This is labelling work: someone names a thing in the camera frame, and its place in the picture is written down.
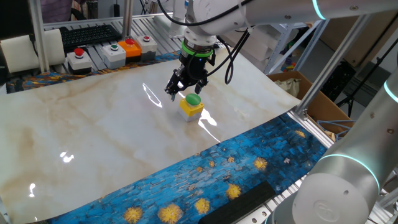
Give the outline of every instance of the colorful mat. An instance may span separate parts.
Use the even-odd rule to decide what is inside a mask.
[[[49,223],[198,223],[268,181],[277,194],[311,170],[326,148],[283,114]]]
[[[161,62],[168,62],[171,60],[176,60],[178,59],[180,52],[172,52],[169,54],[163,54],[160,56],[156,56],[155,60],[150,60],[146,62],[136,62],[136,63],[130,63],[124,67],[115,69],[115,70],[110,70],[110,69],[104,69],[101,71],[97,72],[91,72],[87,75],[71,75],[71,74],[64,74],[64,73],[57,73],[57,72],[47,72],[43,73],[40,75],[36,75],[34,77],[27,77],[24,78],[23,80],[13,80],[7,82],[7,92],[8,93],[15,93],[18,91],[23,91],[23,90],[30,90],[34,88],[40,88],[43,86],[48,86],[48,85],[53,85],[53,84],[58,84],[58,83],[63,83],[63,82],[69,82],[81,78],[85,78],[88,76],[92,75],[104,75],[104,74],[109,74],[113,72],[120,72],[123,70],[127,69],[132,69],[132,68],[137,68],[137,67],[143,67],[147,65],[153,65],[156,63],[161,63]]]

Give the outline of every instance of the keyboard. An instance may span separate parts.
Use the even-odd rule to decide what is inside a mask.
[[[61,27],[60,32],[64,49],[72,49],[81,45],[121,39],[121,34],[119,34],[112,25],[101,25],[74,30]]]

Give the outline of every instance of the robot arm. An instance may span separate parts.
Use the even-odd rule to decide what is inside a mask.
[[[254,25],[315,21],[393,9],[398,9],[397,0],[190,0],[186,24],[174,20],[188,27],[180,55],[182,66],[174,72],[165,91],[172,99],[193,85],[196,93],[200,92],[208,83],[205,62],[213,55],[215,35]]]
[[[357,16],[398,9],[397,0],[190,0],[188,26],[165,91],[172,97],[207,84],[207,61],[215,57],[214,35],[252,25]],[[211,22],[203,22],[225,11]],[[355,126],[332,145],[308,174],[300,190],[284,200],[266,224],[363,224],[382,186],[398,163],[398,70],[368,105]]]

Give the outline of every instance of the green cap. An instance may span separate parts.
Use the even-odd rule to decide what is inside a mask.
[[[119,47],[116,44],[113,44],[111,45],[111,49],[116,51],[119,49]]]
[[[187,103],[191,104],[192,106],[196,106],[201,102],[200,96],[194,93],[188,94],[185,100],[187,101]]]

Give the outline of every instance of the red button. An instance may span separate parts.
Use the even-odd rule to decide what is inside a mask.
[[[132,39],[126,39],[126,44],[128,45],[134,45],[136,42],[133,41]]]
[[[149,42],[149,41],[150,41],[150,37],[148,37],[148,36],[144,36],[142,39],[143,39],[143,41],[145,41],[145,42]]]
[[[83,49],[75,49],[75,54],[77,57],[81,57],[85,51]]]

